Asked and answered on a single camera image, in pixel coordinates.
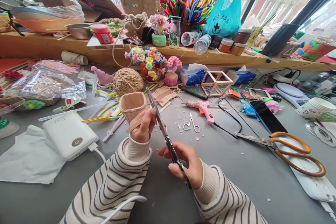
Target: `metal bowl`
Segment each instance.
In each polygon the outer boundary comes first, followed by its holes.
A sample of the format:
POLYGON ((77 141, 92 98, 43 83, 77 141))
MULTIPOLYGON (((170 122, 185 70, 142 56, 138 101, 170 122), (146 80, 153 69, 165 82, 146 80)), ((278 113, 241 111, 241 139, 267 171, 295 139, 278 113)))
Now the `metal bowl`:
POLYGON ((79 24, 68 24, 65 26, 70 34, 77 40, 86 40, 92 37, 92 32, 90 31, 91 25, 85 23, 79 24))

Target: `digital scale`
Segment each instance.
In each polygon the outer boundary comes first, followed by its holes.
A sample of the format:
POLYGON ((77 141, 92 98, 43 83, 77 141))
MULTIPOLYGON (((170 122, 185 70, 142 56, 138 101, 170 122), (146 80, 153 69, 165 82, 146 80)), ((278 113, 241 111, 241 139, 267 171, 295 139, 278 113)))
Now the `digital scale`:
POLYGON ((286 83, 277 83, 273 88, 296 108, 310 100, 301 90, 286 83))

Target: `white power bank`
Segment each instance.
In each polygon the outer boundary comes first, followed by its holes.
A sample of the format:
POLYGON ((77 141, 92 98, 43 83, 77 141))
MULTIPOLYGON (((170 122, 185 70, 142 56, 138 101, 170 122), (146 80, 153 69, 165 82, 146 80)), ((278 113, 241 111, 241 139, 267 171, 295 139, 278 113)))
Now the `white power bank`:
POLYGON ((69 112, 42 125, 51 143, 66 161, 74 160, 99 139, 89 125, 82 121, 77 112, 69 112))

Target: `hand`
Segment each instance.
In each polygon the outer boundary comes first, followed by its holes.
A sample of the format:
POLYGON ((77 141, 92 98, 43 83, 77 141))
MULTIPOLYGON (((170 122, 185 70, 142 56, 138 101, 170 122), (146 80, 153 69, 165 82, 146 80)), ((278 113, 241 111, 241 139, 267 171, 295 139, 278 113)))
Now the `hand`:
MULTIPOLYGON (((173 142, 173 146, 179 159, 187 162, 188 168, 184 169, 188 175, 191 186, 194 189, 200 188, 203 181, 203 165, 196 151, 193 147, 185 145, 181 142, 173 142)), ((168 146, 165 146, 159 150, 158 155, 166 159, 172 159, 172 155, 170 154, 168 146)), ((169 164, 168 168, 176 177, 184 180, 183 174, 178 164, 169 164)))
POLYGON ((132 125, 142 117, 141 124, 131 131, 131 138, 138 143, 147 143, 151 138, 152 131, 156 124, 156 117, 151 109, 143 110, 130 123, 132 125))

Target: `green yarn pot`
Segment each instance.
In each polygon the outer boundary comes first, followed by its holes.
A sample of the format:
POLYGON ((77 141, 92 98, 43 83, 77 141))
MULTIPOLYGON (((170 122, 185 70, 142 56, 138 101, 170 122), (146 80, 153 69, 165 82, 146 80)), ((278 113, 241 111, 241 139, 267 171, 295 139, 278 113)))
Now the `green yarn pot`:
POLYGON ((166 36, 165 35, 155 35, 152 34, 153 45, 158 47, 163 47, 166 45, 166 36))

